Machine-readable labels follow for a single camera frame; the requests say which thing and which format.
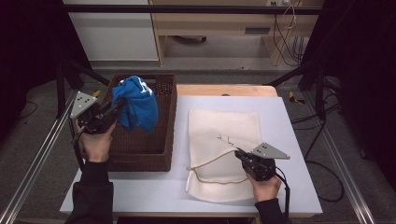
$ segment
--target basket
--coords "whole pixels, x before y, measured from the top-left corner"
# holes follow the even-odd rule
[[[112,88],[131,75],[115,75],[103,104],[112,99]],[[151,134],[135,128],[127,133],[117,124],[109,151],[109,172],[167,172],[171,169],[177,87],[174,75],[135,75],[154,91],[158,122]]]

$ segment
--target white print on blue fabric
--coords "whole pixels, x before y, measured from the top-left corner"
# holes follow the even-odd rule
[[[148,87],[148,84],[146,84],[146,82],[142,81],[142,79],[140,79],[140,77],[138,77],[138,79],[139,79],[140,86],[142,86],[141,93],[148,91],[149,95],[152,95],[152,90]]]

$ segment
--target black horizontal bar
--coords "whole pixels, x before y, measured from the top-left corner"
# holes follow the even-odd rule
[[[293,10],[287,10],[287,7],[244,6],[45,5],[43,9],[86,13],[293,14]],[[294,8],[295,15],[319,15],[325,12],[331,11],[321,7]]]

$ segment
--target person's right hand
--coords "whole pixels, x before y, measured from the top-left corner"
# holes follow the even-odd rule
[[[111,133],[116,128],[116,122],[114,122],[105,133],[99,134],[88,134],[83,133],[79,138],[85,151],[88,155],[88,161],[93,162],[104,162],[108,159],[108,151],[110,150]]]
[[[256,181],[253,176],[248,173],[246,174],[247,179],[250,180],[253,186],[253,194],[257,202],[267,201],[277,197],[282,182],[275,175],[267,181]]]

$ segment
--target cream cloth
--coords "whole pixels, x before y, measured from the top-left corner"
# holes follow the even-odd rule
[[[250,151],[262,142],[259,115],[191,110],[189,113],[191,167],[186,191],[214,202],[253,198],[250,182],[234,151]]]

